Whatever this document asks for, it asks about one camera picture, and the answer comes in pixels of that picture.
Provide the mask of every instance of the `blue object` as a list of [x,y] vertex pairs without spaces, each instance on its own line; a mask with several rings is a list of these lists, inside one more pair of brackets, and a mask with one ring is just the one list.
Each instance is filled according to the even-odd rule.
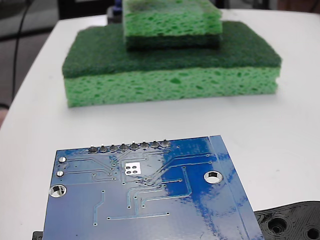
[[114,15],[122,14],[122,0],[115,0],[115,5],[112,10]]
[[128,147],[57,151],[43,240],[264,239],[220,136]]

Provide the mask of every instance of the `green scouring pad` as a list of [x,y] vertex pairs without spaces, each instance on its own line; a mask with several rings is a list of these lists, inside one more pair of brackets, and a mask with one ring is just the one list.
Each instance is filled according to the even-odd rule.
[[80,31],[62,72],[70,107],[273,94],[281,58],[241,22],[219,49],[126,51],[121,24]]
[[216,47],[222,33],[221,16],[209,0],[124,0],[126,47]]

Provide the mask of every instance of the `sponge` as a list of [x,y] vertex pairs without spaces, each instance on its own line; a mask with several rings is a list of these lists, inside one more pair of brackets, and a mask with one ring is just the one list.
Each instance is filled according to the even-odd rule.
[[126,51],[121,24],[79,32],[62,67],[70,107],[273,94],[281,58],[241,22],[219,49]]
[[209,0],[124,0],[128,49],[216,47],[221,11]]

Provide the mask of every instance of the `large sponge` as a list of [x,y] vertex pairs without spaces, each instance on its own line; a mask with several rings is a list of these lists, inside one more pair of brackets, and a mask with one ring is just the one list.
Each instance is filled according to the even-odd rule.
[[68,105],[273,94],[281,58],[241,22],[223,23],[220,49],[127,52],[122,25],[79,32],[62,71]]
[[209,0],[124,0],[128,49],[215,47],[221,11]]

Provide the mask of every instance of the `small sponge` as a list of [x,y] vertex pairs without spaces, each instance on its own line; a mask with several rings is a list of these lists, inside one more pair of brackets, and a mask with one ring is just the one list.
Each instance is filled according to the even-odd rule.
[[221,11],[209,0],[124,0],[128,49],[215,47]]
[[121,24],[79,32],[62,72],[70,107],[273,94],[281,58],[241,22],[223,23],[220,49],[127,52]]

